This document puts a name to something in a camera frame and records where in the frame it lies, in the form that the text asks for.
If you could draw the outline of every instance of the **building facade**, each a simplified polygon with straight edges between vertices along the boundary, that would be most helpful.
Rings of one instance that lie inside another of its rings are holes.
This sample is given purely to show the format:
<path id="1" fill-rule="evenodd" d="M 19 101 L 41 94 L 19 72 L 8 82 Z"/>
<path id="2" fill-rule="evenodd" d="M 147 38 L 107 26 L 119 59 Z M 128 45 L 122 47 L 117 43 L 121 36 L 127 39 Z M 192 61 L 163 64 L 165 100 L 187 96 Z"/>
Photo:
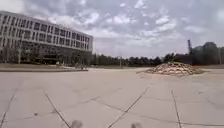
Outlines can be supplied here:
<path id="1" fill-rule="evenodd" d="M 92 49 L 90 35 L 0 11 L 0 62 L 88 63 Z"/>

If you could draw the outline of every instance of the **rubble mound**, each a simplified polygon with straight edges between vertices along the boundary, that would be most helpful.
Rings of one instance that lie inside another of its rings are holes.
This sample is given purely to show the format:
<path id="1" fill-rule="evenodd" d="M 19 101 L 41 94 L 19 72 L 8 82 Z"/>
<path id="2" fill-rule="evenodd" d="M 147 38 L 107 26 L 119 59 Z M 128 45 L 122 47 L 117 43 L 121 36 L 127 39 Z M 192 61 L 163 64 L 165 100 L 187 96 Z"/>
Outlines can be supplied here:
<path id="1" fill-rule="evenodd" d="M 180 62 L 168 62 L 151 68 L 147 70 L 146 73 L 164 75 L 193 75 L 201 74 L 203 73 L 203 71 L 195 69 L 189 64 L 184 64 Z"/>

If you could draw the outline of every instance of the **cloudy sky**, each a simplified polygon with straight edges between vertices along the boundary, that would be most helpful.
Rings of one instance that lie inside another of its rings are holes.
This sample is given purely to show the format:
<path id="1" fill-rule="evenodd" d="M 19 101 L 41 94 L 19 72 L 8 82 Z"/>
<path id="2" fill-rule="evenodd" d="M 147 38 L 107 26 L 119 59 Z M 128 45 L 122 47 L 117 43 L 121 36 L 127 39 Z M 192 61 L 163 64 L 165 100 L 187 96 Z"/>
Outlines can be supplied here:
<path id="1" fill-rule="evenodd" d="M 94 52 L 163 56 L 214 41 L 224 46 L 224 0 L 0 0 L 30 15 L 94 36 Z"/>

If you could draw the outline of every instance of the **window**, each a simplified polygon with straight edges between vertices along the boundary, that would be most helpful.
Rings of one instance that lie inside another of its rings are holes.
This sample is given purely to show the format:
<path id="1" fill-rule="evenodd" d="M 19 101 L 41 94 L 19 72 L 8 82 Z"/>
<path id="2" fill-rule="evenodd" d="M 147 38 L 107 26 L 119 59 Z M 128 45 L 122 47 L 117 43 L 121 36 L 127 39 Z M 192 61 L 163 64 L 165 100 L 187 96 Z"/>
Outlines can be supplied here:
<path id="1" fill-rule="evenodd" d="M 76 37 L 76 34 L 72 33 L 72 39 L 75 39 L 75 37 Z"/>
<path id="2" fill-rule="evenodd" d="M 26 22 L 26 28 L 29 28 L 29 25 L 30 25 L 30 21 L 27 20 L 27 22 Z"/>
<path id="3" fill-rule="evenodd" d="M 38 40 L 38 33 L 36 33 L 36 40 Z"/>
<path id="4" fill-rule="evenodd" d="M 16 28 L 13 28 L 13 29 L 12 29 L 12 37 L 15 36 L 15 33 L 16 33 Z"/>
<path id="5" fill-rule="evenodd" d="M 47 27 L 47 32 L 50 33 L 51 32 L 51 26 Z"/>
<path id="6" fill-rule="evenodd" d="M 8 28 L 7 28 L 7 26 L 5 26 L 4 27 L 4 33 L 3 33 L 4 35 L 6 35 L 7 30 L 8 30 Z"/>
<path id="7" fill-rule="evenodd" d="M 58 44 L 58 42 L 59 42 L 59 38 L 57 37 L 57 42 L 56 42 L 56 44 Z"/>
<path id="8" fill-rule="evenodd" d="M 47 25 L 42 24 L 42 25 L 41 25 L 41 31 L 42 31 L 42 32 L 46 32 L 46 31 L 47 31 Z"/>
<path id="9" fill-rule="evenodd" d="M 5 23 L 6 23 L 7 18 L 8 18 L 8 16 L 4 16 L 4 17 L 3 17 L 2 24 L 5 24 Z"/>
<path id="10" fill-rule="evenodd" d="M 80 40 L 80 35 L 79 35 L 79 34 L 77 34 L 76 39 L 77 39 L 77 40 Z"/>
<path id="11" fill-rule="evenodd" d="M 56 43 L 56 37 L 54 36 L 53 44 L 55 44 L 55 43 Z"/>
<path id="12" fill-rule="evenodd" d="M 65 34 L 65 36 L 66 36 L 66 37 L 68 37 L 68 31 L 66 31 L 66 34 Z"/>
<path id="13" fill-rule="evenodd" d="M 60 35 L 65 36 L 65 30 L 61 29 Z"/>
<path id="14" fill-rule="evenodd" d="M 19 22 L 19 19 L 16 19 L 16 23 L 15 23 L 15 26 L 17 26 L 18 22 Z"/>
<path id="15" fill-rule="evenodd" d="M 26 20 L 22 20 L 21 27 L 22 28 L 25 28 L 26 27 Z"/>
<path id="16" fill-rule="evenodd" d="M 9 27 L 9 36 L 11 35 L 11 29 L 12 29 L 12 28 L 11 28 L 11 27 Z"/>
<path id="17" fill-rule="evenodd" d="M 9 22 L 10 22 L 10 19 L 11 19 L 11 17 L 10 17 L 10 16 L 8 16 L 8 21 L 7 21 L 7 24 L 9 24 Z"/>
<path id="18" fill-rule="evenodd" d="M 34 24 L 34 30 L 40 30 L 40 23 Z"/>
<path id="19" fill-rule="evenodd" d="M 51 43 L 51 35 L 47 35 L 47 43 Z"/>
<path id="20" fill-rule="evenodd" d="M 29 26 L 30 29 L 33 28 L 33 21 L 30 21 L 30 26 Z"/>
<path id="21" fill-rule="evenodd" d="M 74 43 L 74 41 L 72 40 L 72 41 L 71 41 L 71 44 L 70 44 L 70 47 L 73 47 L 73 43 Z"/>
<path id="22" fill-rule="evenodd" d="M 12 26 L 14 26 L 14 24 L 15 24 L 15 20 L 16 20 L 16 18 L 13 17 L 13 18 L 12 18 L 12 22 L 11 22 L 11 25 L 12 25 Z"/>
<path id="23" fill-rule="evenodd" d="M 51 26 L 51 33 L 53 34 L 53 26 Z"/>
<path id="24" fill-rule="evenodd" d="M 79 48 L 80 47 L 80 42 L 76 41 L 76 47 Z"/>
<path id="25" fill-rule="evenodd" d="M 43 34 L 43 33 L 40 33 L 39 34 L 39 41 L 43 41 L 44 42 L 45 41 L 45 38 L 46 38 L 45 37 L 45 34 Z"/>
<path id="26" fill-rule="evenodd" d="M 66 45 L 66 46 L 69 46 L 69 44 L 70 44 L 70 40 L 69 40 L 69 39 L 66 39 L 65 42 L 66 42 L 65 45 Z"/>
<path id="27" fill-rule="evenodd" d="M 2 37 L 0 37 L 0 47 L 2 46 Z"/>
<path id="28" fill-rule="evenodd" d="M 28 31 L 28 30 L 26 30 L 26 31 L 24 31 L 24 38 L 25 39 L 30 39 L 30 31 Z"/>
<path id="29" fill-rule="evenodd" d="M 60 44 L 60 45 L 64 45 L 64 44 L 65 44 L 65 42 L 64 42 L 64 41 L 65 41 L 65 39 L 64 39 L 64 38 L 60 38 L 60 40 L 59 40 L 59 44 Z"/>
<path id="30" fill-rule="evenodd" d="M 3 26 L 1 26 L 0 28 L 0 35 L 2 35 L 2 33 L 3 33 Z"/>
<path id="31" fill-rule="evenodd" d="M 55 28 L 55 29 L 54 29 L 54 34 L 55 34 L 55 35 L 59 35 L 59 28 Z"/>
<path id="32" fill-rule="evenodd" d="M 35 39 L 35 32 L 33 32 L 33 36 L 32 36 L 32 40 L 34 40 Z"/>

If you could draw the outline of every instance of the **treeline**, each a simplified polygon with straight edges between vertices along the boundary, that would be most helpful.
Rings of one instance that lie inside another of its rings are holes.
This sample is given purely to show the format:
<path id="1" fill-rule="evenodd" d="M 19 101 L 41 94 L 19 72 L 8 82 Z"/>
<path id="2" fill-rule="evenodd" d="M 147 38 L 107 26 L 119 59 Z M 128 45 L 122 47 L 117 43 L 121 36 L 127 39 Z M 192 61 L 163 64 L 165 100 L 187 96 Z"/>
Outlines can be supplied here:
<path id="1" fill-rule="evenodd" d="M 111 57 L 93 54 L 91 65 L 100 66 L 156 66 L 170 61 L 182 62 L 191 65 L 213 65 L 224 63 L 224 47 L 218 48 L 214 42 L 206 42 L 203 46 L 191 47 L 188 43 L 187 54 L 169 53 L 164 57 Z"/>

